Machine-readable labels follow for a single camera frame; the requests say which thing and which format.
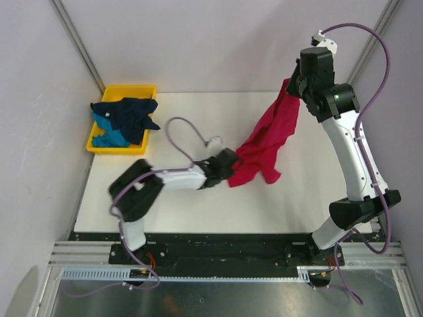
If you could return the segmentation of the pink t shirt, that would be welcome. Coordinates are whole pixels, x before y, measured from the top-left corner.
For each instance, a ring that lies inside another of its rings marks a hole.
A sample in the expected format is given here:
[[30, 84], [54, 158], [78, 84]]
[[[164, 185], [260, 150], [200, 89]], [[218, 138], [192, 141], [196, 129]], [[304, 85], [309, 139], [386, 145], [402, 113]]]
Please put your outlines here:
[[228, 180], [229, 187], [243, 186], [260, 173], [267, 184], [277, 182], [281, 173], [275, 165], [279, 149], [295, 133], [300, 99], [286, 92], [284, 79], [275, 101], [258, 120], [249, 138], [236, 150], [241, 162]]

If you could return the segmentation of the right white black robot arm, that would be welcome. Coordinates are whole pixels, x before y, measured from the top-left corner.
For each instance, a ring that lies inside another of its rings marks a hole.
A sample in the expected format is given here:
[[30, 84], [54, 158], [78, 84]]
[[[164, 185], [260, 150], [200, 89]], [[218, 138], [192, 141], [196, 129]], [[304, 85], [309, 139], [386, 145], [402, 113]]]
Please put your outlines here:
[[340, 163], [346, 197], [329, 205], [329, 218], [315, 230], [305, 258], [322, 264], [328, 249], [358, 225], [367, 223], [401, 201], [380, 175], [358, 123], [360, 105], [353, 87], [334, 82], [333, 53], [324, 47], [301, 50], [287, 93], [304, 101], [327, 133]]

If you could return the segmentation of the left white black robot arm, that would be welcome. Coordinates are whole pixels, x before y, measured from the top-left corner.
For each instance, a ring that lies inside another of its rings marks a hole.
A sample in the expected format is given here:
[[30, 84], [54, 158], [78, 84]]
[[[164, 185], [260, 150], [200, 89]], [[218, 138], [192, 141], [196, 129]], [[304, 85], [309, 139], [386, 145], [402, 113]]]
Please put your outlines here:
[[163, 190], [212, 188], [232, 177], [239, 161], [229, 148], [188, 167], [158, 169], [145, 159], [135, 161], [108, 189], [112, 199], [110, 212], [119, 219], [125, 259], [132, 264], [145, 259], [143, 218]]

